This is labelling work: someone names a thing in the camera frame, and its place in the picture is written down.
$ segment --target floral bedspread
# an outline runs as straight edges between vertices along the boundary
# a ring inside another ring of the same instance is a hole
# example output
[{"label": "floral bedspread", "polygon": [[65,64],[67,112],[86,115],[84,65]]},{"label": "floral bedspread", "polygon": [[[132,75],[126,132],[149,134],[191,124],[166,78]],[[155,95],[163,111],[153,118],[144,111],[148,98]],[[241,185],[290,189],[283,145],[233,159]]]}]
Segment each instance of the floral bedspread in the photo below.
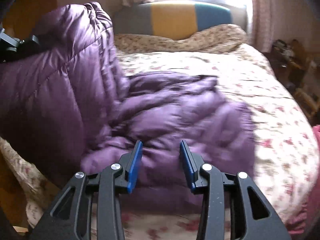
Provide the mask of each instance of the floral bedspread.
[{"label": "floral bedspread", "polygon": [[[227,98],[247,102],[256,124],[255,182],[284,223],[300,210],[317,178],[317,142],[297,103],[266,58],[246,44],[240,27],[219,25],[183,41],[119,34],[115,44],[126,75],[159,70],[216,75]],[[0,150],[26,192],[28,221],[35,226],[57,188],[3,139]],[[126,239],[186,240],[196,238],[199,215],[122,214],[122,220]],[[226,210],[226,239],[229,228]],[[95,212],[92,234],[94,238]]]}]

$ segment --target bed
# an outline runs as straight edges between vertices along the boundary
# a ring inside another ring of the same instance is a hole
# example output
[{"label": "bed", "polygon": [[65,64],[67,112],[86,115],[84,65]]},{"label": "bed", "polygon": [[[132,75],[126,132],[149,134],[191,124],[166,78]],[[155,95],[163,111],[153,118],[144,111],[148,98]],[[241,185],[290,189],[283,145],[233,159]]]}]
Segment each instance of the bed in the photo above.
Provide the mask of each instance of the bed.
[{"label": "bed", "polygon": [[[137,5],[113,19],[117,56],[128,76],[175,71],[216,75],[219,90],[252,110],[255,182],[288,224],[306,202],[319,166],[313,131],[267,59],[247,44],[227,8],[196,2]],[[36,225],[58,189],[34,165],[0,140],[0,150],[27,196],[27,216]],[[195,239],[199,214],[122,214],[126,239]],[[229,238],[230,213],[226,209]],[[95,230],[95,214],[92,223]]]}]

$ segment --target purple puffer jacket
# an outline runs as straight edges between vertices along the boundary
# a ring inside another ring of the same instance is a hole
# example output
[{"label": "purple puffer jacket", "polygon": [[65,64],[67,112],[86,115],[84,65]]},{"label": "purple puffer jacket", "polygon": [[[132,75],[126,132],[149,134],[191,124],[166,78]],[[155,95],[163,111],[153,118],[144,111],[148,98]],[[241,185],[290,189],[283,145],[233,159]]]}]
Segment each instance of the purple puffer jacket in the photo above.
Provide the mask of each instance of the purple puffer jacket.
[{"label": "purple puffer jacket", "polygon": [[253,176],[251,112],[227,101],[217,78],[152,72],[127,78],[112,23],[98,3],[68,5],[33,31],[49,50],[0,67],[0,136],[62,187],[79,170],[97,173],[143,142],[137,187],[125,210],[198,212],[179,143],[221,171]]}]

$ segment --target headboard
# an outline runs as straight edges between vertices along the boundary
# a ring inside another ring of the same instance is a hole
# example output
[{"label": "headboard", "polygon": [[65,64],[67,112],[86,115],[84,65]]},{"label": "headboard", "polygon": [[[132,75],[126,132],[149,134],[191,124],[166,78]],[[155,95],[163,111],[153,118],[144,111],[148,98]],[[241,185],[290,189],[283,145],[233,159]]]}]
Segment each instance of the headboard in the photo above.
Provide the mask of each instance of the headboard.
[{"label": "headboard", "polygon": [[182,40],[212,26],[232,23],[232,18],[230,10],[223,6],[165,1],[125,7],[112,21],[115,34],[147,34]]}]

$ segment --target yellow stripe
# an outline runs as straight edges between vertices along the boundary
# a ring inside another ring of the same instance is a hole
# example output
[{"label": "yellow stripe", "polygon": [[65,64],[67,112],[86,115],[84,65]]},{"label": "yellow stripe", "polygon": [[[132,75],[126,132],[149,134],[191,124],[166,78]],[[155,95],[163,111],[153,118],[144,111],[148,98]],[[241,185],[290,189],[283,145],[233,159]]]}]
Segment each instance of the yellow stripe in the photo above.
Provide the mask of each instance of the yellow stripe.
[{"label": "yellow stripe", "polygon": [[197,32],[194,4],[153,3],[151,6],[153,35],[183,40]]}]

